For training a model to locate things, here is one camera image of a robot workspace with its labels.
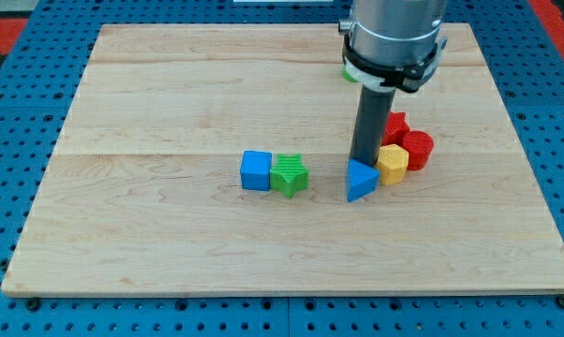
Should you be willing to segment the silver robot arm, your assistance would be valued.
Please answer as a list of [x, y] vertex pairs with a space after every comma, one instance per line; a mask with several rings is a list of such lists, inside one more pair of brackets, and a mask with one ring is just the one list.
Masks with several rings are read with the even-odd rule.
[[375, 92], [417, 92], [446, 46], [438, 35], [446, 6], [446, 0], [353, 0], [338, 24], [344, 72]]

